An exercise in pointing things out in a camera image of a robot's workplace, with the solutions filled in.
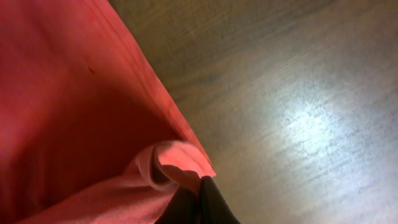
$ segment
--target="red fabric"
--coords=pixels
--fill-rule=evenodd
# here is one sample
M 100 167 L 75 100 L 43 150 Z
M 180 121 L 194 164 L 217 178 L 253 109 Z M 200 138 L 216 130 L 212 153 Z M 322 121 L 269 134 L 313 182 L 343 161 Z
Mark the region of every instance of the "red fabric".
M 210 164 L 107 1 L 1 1 L 0 32 L 0 223 L 121 174 L 159 141 L 190 141 Z

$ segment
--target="brown tabletop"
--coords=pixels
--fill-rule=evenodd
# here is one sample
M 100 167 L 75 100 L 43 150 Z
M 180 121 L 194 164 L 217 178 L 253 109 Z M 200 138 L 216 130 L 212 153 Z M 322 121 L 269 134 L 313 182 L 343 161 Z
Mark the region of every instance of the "brown tabletop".
M 398 1 L 111 4 L 242 223 L 397 223 Z

